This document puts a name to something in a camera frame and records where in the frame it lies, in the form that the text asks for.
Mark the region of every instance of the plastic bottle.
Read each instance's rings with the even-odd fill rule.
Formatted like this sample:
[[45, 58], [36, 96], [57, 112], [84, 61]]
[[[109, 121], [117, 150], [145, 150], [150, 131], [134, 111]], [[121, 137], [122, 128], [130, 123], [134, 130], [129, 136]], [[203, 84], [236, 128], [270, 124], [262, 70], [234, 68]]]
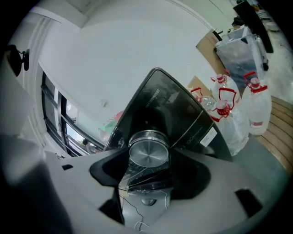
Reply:
[[[220, 96], [222, 90], [234, 93], [233, 104], [222, 99], [222, 96]], [[216, 108], [208, 111], [223, 135], [232, 156], [236, 155], [249, 139], [248, 116], [240, 105], [235, 105], [236, 95], [237, 92], [232, 89], [220, 88]]]
[[[235, 98], [236, 102], [235, 103], [237, 103], [237, 104], [240, 103], [241, 96], [239, 94], [239, 89], [238, 89], [235, 81], [230, 76], [225, 75], [225, 74], [218, 74], [216, 78], [211, 77], [211, 80], [215, 82], [215, 86], [212, 90], [212, 95], [216, 101], [219, 100], [219, 89], [220, 88], [228, 88], [228, 89], [232, 89], [236, 92], [236, 98]], [[233, 95], [231, 93], [226, 93], [226, 94], [224, 94], [222, 99], [227, 100], [228, 102], [232, 102]]]
[[201, 93], [201, 97], [199, 97], [196, 92], [197, 90], [199, 90], [201, 93], [201, 87], [198, 87], [196, 89], [192, 89], [190, 91], [192, 93], [192, 95], [195, 97], [195, 99], [202, 105], [202, 107], [206, 111], [213, 109], [216, 104], [216, 100], [210, 96], [203, 96], [202, 93]]
[[[254, 74], [256, 77], [248, 83], [246, 77]], [[248, 83], [242, 95], [242, 105], [245, 108], [252, 135], [262, 135], [268, 128], [271, 117], [271, 95], [267, 85], [262, 85], [255, 72], [244, 75]]]

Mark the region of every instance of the white cord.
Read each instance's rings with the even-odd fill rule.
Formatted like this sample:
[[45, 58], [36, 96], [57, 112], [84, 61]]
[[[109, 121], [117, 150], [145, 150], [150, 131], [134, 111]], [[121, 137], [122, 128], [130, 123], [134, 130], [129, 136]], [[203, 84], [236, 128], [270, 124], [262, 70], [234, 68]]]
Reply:
[[130, 180], [131, 178], [133, 178], [134, 176], [137, 176], [138, 174], [142, 173], [145, 169], [141, 170], [140, 172], [138, 172], [137, 174], [133, 175], [132, 177], [126, 179], [126, 180], [123, 180], [123, 181], [120, 181], [120, 183], [124, 182], [124, 181], [127, 181], [127, 180]]
[[131, 185], [131, 186], [134, 186], [134, 185], [141, 184], [141, 183], [143, 183], [143, 182], [145, 182], [145, 181], [148, 181], [148, 180], [150, 180], [150, 179], [152, 179], [152, 178], [156, 177], [157, 175], [154, 175], [154, 176], [152, 176], [152, 177], [150, 177], [150, 178], [147, 178], [147, 179], [145, 179], [144, 181], [138, 182], [138, 183], [136, 183], [136, 184], [133, 184], [133, 185]]
[[148, 169], [148, 170], [151, 170], [154, 173], [154, 170], [153, 169]]
[[168, 193], [166, 193], [166, 192], [163, 192], [163, 193], [166, 194], [166, 197], [165, 197], [165, 208], [167, 210], [167, 196], [168, 196]]
[[141, 222], [141, 221], [138, 221], [138, 222], [134, 225], [134, 230], [135, 230], [135, 231], [136, 231], [136, 226], [137, 226], [137, 224], [139, 224], [139, 223], [142, 223], [142, 224], [146, 225], [147, 227], [150, 227], [150, 226], [147, 225], [146, 223]]

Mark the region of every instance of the stainless steel lid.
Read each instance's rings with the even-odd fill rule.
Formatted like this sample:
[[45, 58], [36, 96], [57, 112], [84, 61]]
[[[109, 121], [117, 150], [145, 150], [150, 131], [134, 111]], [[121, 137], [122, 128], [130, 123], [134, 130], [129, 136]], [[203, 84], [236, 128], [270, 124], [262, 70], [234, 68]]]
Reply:
[[167, 137], [153, 130], [135, 133], [129, 141], [130, 159], [143, 167], [157, 167], [168, 160]]

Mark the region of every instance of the red handle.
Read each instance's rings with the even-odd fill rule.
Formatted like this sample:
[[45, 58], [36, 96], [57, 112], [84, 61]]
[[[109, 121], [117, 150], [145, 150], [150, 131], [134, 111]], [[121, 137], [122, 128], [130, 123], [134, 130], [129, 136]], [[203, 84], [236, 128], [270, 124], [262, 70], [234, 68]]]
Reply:
[[227, 75], [231, 74], [227, 69], [224, 69], [224, 71], [227, 73]]
[[232, 93], [234, 93], [234, 97], [233, 97], [233, 106], [231, 107], [231, 110], [234, 108], [234, 105], [235, 105], [235, 102], [234, 102], [234, 100], [235, 100], [235, 97], [236, 97], [236, 94], [237, 94], [237, 92], [235, 92], [235, 90], [233, 90], [233, 89], [229, 89], [229, 88], [219, 88], [219, 99], [221, 99], [221, 91], [229, 91], [229, 92], [232, 92]]
[[197, 87], [197, 88], [195, 88], [195, 89], [192, 89], [190, 92], [192, 93], [192, 92], [197, 91], [197, 90], [199, 90], [200, 93], [201, 93], [201, 87]]
[[210, 115], [210, 117], [212, 118], [213, 121], [220, 122], [220, 119], [219, 118], [216, 118], [216, 117], [214, 117], [212, 115]]
[[259, 89], [257, 89], [257, 90], [252, 90], [252, 92], [253, 92], [253, 93], [258, 93], [258, 92], [262, 92], [262, 91], [264, 91], [264, 90], [267, 90], [267, 85], [265, 85], [265, 86], [263, 86], [263, 87], [261, 87], [261, 88], [259, 88]]
[[248, 82], [248, 80], [247, 80], [246, 78], [247, 78], [247, 76], [254, 75], [254, 74], [255, 74], [255, 76], [258, 78], [257, 73], [256, 73], [255, 71], [251, 71], [251, 72], [249, 72], [249, 73], [246, 73], [246, 74], [244, 74], [244, 76], [243, 76], [243, 78], [244, 78], [244, 80], [246, 81], [246, 84], [247, 84], [248, 87], [250, 87], [250, 86], [249, 86], [249, 82]]

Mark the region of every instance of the cable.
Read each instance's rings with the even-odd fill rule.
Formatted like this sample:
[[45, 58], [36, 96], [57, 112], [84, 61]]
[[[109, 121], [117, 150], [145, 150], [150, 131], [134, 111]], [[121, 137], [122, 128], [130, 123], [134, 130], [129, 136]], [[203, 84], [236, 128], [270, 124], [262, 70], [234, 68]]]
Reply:
[[150, 227], [149, 225], [147, 225], [146, 223], [144, 223], [144, 222], [141, 222], [141, 221], [138, 221], [135, 225], [134, 225], [134, 230], [136, 231], [136, 226], [137, 226], [137, 224], [138, 223], [141, 223], [141, 224], [144, 224], [144, 225], [146, 225], [147, 227]]
[[212, 3], [216, 8], [218, 8], [211, 0], [209, 0], [210, 3]]
[[135, 185], [141, 184], [141, 183], [143, 183], [143, 182], [145, 182], [145, 181], [148, 181], [148, 180], [150, 180], [150, 179], [152, 179], [152, 178], [158, 176], [159, 174], [161, 174], [161, 173], [164, 172], [165, 170], [167, 170], [167, 168], [166, 168], [166, 169], [163, 169], [163, 170], [161, 170], [161, 171], [159, 171], [158, 174], [153, 175], [152, 177], [147, 178], [147, 179], [145, 179], [144, 181], [140, 181], [140, 182], [138, 182], [138, 183], [136, 183], [136, 184], [133, 184], [133, 185], [131, 185], [131, 186], [135, 186]]
[[144, 225], [146, 225], [146, 226], [148, 226], [149, 227], [149, 225], [147, 225], [146, 223], [144, 223], [144, 222], [142, 222], [142, 220], [143, 220], [143, 215], [141, 215], [138, 211], [137, 211], [137, 208], [134, 206], [134, 205], [131, 205], [131, 206], [133, 206], [135, 209], [136, 209], [136, 212], [141, 216], [141, 221], [138, 221], [135, 225], [134, 225], [134, 230], [136, 231], [136, 226], [137, 226], [137, 224], [138, 223], [141, 223], [141, 224], [144, 224]]
[[[119, 195], [119, 197], [121, 197], [121, 198], [123, 198], [124, 200], [126, 200], [124, 197], [122, 197], [122, 196], [120, 196]], [[126, 200], [127, 201], [127, 200]], [[127, 201], [129, 204], [130, 204], [130, 202], [129, 201]], [[130, 204], [131, 205], [131, 204]], [[139, 214], [139, 212], [137, 211], [137, 208], [134, 206], [134, 205], [131, 205], [131, 206], [133, 206], [135, 209], [136, 209], [136, 212]], [[143, 215], [141, 215], [141, 214], [139, 214], [142, 218], [143, 218]]]
[[[148, 168], [148, 167], [147, 167], [147, 168]], [[151, 170], [153, 173], [155, 173], [153, 169], [147, 169], [147, 168], [146, 168], [145, 170]], [[143, 175], [143, 171], [142, 171], [142, 175]], [[142, 176], [142, 175], [141, 175], [141, 176]]]
[[123, 180], [123, 181], [120, 181], [120, 183], [124, 182], [124, 181], [127, 181], [127, 180], [130, 180], [131, 178], [133, 178], [134, 176], [137, 176], [138, 174], [142, 173], [145, 169], [143, 169], [142, 171], [138, 172], [137, 174], [133, 175], [132, 177], [126, 179], [126, 180]]
[[163, 193], [166, 194], [166, 197], [165, 197], [165, 208], [167, 210], [167, 196], [168, 196], [168, 193], [166, 193], [166, 192], [163, 192]]

